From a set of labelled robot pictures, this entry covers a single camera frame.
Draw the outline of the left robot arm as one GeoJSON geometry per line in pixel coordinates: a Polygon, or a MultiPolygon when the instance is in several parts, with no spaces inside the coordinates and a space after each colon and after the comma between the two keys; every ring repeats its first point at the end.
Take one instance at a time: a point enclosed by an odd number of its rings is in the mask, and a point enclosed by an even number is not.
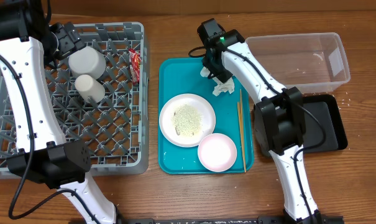
{"type": "Polygon", "coordinates": [[[52,24],[51,16],[51,7],[36,0],[0,4],[0,68],[17,135],[8,169],[64,195],[86,223],[122,223],[91,175],[86,144],[67,141],[53,111],[45,68],[55,68],[84,42],[72,23],[52,24]]]}

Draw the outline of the white plastic cup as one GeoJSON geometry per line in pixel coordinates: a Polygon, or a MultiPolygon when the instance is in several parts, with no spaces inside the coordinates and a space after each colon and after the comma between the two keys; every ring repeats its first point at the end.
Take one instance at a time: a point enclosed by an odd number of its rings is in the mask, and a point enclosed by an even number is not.
{"type": "Polygon", "coordinates": [[[102,84],[89,75],[78,76],[75,80],[75,88],[87,103],[89,103],[89,97],[98,103],[105,96],[102,84]]]}

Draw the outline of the red sauce packet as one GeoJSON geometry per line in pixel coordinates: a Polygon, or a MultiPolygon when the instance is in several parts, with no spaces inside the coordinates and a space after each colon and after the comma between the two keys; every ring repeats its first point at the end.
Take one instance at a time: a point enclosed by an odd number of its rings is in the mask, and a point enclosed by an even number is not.
{"type": "Polygon", "coordinates": [[[140,82],[140,66],[141,66],[141,57],[140,53],[134,49],[129,49],[129,63],[132,84],[138,85],[140,82]]]}

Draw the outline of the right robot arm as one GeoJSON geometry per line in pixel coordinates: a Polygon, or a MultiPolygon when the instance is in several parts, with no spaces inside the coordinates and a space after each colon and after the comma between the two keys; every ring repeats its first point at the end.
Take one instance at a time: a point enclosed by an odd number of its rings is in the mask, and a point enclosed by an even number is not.
{"type": "Polygon", "coordinates": [[[255,137],[270,154],[278,171],[287,223],[321,223],[321,213],[311,196],[303,153],[305,118],[313,115],[303,106],[296,87],[287,89],[274,79],[251,53],[235,29],[226,31],[215,19],[201,23],[202,63],[208,79],[226,83],[237,79],[255,103],[255,137]]]}

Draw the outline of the grey bowl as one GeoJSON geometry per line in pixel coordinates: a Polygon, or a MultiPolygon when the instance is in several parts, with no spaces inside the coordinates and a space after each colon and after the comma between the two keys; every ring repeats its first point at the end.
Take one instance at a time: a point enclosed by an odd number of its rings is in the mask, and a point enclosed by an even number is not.
{"type": "Polygon", "coordinates": [[[106,59],[94,48],[85,47],[69,56],[68,65],[74,78],[89,75],[97,80],[106,69],[106,59]]]}

